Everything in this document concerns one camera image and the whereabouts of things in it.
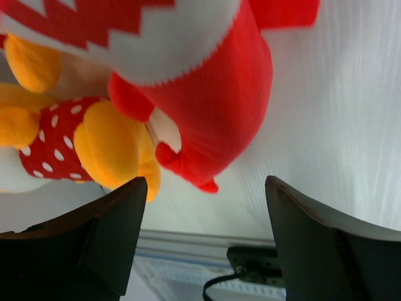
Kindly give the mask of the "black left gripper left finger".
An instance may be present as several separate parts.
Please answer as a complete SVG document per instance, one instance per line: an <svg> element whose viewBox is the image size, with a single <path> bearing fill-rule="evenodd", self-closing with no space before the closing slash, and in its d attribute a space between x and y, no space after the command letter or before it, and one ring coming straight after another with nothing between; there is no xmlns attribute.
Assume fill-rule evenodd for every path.
<svg viewBox="0 0 401 301"><path fill-rule="evenodd" d="M147 198L137 177L57 218L1 234L2 300L119 300Z"/></svg>

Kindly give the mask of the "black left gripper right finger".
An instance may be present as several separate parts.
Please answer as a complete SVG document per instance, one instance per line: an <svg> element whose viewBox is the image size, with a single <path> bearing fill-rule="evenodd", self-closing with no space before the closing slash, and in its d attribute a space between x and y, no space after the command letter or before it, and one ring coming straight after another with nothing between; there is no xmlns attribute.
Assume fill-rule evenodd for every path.
<svg viewBox="0 0 401 301"><path fill-rule="evenodd" d="M400 232L329 207L276 176L266 202L287 300L400 300Z"/></svg>

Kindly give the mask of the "red shark plush back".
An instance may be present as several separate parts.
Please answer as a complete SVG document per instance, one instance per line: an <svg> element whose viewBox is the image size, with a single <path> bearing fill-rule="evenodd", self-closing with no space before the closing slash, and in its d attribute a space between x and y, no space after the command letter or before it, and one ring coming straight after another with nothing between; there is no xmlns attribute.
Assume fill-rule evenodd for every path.
<svg viewBox="0 0 401 301"><path fill-rule="evenodd" d="M264 29L312 26L319 1L2 1L1 26L54 50L106 64L121 113L155 108L177 126L180 151L162 167L206 193L253 140L273 65Z"/></svg>

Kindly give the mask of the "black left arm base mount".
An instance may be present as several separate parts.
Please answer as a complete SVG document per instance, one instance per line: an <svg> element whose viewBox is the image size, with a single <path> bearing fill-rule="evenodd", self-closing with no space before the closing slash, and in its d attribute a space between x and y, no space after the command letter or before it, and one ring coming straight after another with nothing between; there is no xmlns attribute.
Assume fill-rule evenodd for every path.
<svg viewBox="0 0 401 301"><path fill-rule="evenodd" d="M226 256L232 269L241 274L241 281L285 288L275 247L231 246L227 249Z"/></svg>

